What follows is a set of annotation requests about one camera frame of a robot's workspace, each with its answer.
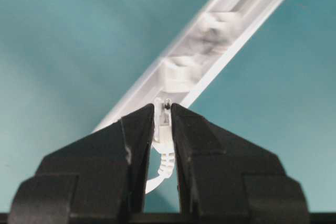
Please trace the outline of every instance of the black clamp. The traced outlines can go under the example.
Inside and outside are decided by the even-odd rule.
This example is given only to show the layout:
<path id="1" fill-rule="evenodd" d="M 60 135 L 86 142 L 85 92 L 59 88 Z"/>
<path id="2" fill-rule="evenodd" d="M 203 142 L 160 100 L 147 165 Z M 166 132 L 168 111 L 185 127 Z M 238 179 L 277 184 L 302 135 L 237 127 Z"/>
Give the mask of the black clamp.
<path id="1" fill-rule="evenodd" d="M 141 214 L 154 107 L 47 155 L 13 200 L 9 224 L 309 223 L 278 157 L 173 104 L 181 213 Z"/>

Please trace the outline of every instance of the teal background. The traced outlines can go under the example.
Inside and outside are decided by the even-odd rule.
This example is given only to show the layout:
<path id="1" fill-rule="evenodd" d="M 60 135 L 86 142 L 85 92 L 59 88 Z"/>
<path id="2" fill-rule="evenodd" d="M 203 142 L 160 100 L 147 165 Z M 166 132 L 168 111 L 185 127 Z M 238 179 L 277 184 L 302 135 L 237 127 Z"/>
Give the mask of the teal background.
<path id="1" fill-rule="evenodd" d="M 44 155 L 92 131 L 206 1 L 0 0 L 0 211 Z M 336 211 L 335 13 L 335 0 L 285 0 L 191 106 L 277 153 L 311 211 Z M 176 176 L 146 211 L 178 211 Z"/>

